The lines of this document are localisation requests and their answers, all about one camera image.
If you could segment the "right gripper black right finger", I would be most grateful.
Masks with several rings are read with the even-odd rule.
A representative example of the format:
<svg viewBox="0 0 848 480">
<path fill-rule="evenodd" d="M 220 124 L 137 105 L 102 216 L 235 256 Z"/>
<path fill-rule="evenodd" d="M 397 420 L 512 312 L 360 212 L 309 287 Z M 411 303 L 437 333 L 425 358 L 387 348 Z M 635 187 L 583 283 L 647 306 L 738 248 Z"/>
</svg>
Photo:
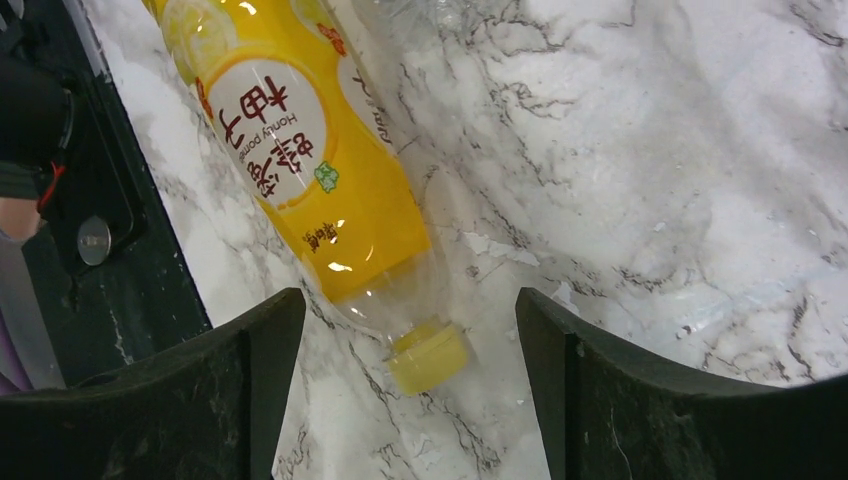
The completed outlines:
<svg viewBox="0 0 848 480">
<path fill-rule="evenodd" d="M 554 479 L 843 479 L 847 380 L 777 388 L 700 371 L 534 288 L 515 314 Z"/>
</svg>

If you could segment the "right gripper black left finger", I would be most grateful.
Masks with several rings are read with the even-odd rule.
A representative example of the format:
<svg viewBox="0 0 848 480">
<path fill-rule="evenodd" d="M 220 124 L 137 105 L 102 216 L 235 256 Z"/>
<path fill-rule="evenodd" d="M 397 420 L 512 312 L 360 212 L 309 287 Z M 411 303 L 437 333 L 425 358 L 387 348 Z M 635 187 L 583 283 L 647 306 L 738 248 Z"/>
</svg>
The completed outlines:
<svg viewBox="0 0 848 480">
<path fill-rule="evenodd" d="M 305 323 L 284 289 L 69 389 L 1 400 L 5 479 L 268 479 Z"/>
</svg>

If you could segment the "yellow juice bottle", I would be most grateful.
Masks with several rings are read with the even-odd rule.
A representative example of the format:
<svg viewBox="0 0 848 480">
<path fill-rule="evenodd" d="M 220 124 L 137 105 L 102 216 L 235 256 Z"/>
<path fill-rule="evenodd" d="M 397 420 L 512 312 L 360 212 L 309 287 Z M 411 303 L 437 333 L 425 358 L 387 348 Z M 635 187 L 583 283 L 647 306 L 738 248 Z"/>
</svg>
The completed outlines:
<svg viewBox="0 0 848 480">
<path fill-rule="evenodd" d="M 285 244 L 407 395 L 469 350 L 383 115 L 320 1 L 149 1 L 178 72 Z"/>
</svg>

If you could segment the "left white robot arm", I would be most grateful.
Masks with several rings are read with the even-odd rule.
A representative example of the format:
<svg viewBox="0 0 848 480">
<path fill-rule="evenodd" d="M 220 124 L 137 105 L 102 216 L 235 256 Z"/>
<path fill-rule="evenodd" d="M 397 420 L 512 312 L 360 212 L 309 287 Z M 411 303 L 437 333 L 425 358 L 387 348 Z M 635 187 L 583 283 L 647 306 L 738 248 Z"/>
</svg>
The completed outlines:
<svg viewBox="0 0 848 480">
<path fill-rule="evenodd" d="M 72 95 L 50 72 L 1 56 L 1 195 L 34 199 L 35 177 L 63 150 L 73 124 Z"/>
</svg>

